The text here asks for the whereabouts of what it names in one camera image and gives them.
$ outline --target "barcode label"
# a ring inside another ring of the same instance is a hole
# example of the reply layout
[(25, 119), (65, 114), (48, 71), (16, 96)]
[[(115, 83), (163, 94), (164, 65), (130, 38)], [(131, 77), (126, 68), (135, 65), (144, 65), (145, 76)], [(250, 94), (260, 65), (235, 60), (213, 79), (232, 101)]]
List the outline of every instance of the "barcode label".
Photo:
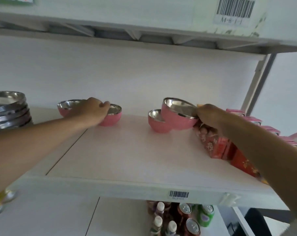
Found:
[(184, 192), (184, 191), (174, 191), (174, 190), (171, 190), (169, 192), (169, 197), (171, 199), (187, 199), (189, 196), (189, 192)]
[(214, 23), (247, 27), (255, 0), (219, 0)]

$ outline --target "stack of metal bowls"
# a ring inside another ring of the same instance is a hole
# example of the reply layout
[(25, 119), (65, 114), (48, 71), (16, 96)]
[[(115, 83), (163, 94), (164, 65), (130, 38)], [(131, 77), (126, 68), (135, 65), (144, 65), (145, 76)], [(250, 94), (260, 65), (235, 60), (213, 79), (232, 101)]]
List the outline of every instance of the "stack of metal bowls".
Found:
[(32, 124), (25, 94), (0, 91), (0, 130)]

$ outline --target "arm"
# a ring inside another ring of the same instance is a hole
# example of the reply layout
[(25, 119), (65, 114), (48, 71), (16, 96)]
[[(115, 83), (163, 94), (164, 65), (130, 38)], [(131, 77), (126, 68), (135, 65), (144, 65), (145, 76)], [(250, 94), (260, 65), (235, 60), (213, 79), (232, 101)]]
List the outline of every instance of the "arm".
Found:
[(63, 119), (0, 132), (0, 191), (60, 143), (81, 130), (99, 124), (110, 107), (109, 102), (100, 104), (99, 100), (89, 98)]
[(297, 218), (297, 148), (213, 105), (199, 107), (198, 115), (203, 123), (232, 140)]

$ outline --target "hand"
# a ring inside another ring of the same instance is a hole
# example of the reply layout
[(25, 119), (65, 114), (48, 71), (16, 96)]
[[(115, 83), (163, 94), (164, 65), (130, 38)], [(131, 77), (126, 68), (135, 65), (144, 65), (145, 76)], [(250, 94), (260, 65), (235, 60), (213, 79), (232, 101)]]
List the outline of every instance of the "hand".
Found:
[(110, 103), (102, 103), (96, 98), (82, 100), (79, 104), (73, 107), (66, 115), (66, 119), (75, 119), (84, 124), (84, 127), (91, 127), (101, 123), (107, 115), (110, 108)]
[(194, 126), (194, 131), (198, 136), (223, 135), (221, 122), (229, 116), (226, 111), (212, 104), (205, 104), (197, 108), (197, 114), (201, 121)]

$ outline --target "can lid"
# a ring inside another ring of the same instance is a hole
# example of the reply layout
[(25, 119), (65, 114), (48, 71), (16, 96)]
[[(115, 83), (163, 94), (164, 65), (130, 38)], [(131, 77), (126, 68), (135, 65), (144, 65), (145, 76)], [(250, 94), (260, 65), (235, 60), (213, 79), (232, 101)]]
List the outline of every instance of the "can lid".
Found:
[(184, 214), (190, 214), (191, 213), (191, 207), (190, 205), (186, 203), (180, 203), (179, 204), (179, 209), (182, 211)]
[(186, 227), (191, 234), (197, 235), (200, 233), (200, 226), (194, 219), (187, 219)]
[(207, 214), (212, 214), (214, 212), (213, 206), (210, 205), (202, 205), (202, 209), (207, 213)]
[(163, 211), (165, 209), (165, 204), (163, 202), (158, 202), (157, 209)]
[(172, 233), (177, 231), (177, 224), (175, 221), (170, 221), (168, 224), (168, 230)]
[(154, 225), (157, 226), (157, 227), (160, 227), (160, 226), (162, 226), (162, 224), (163, 224), (162, 217), (156, 216), (155, 219), (154, 219)]

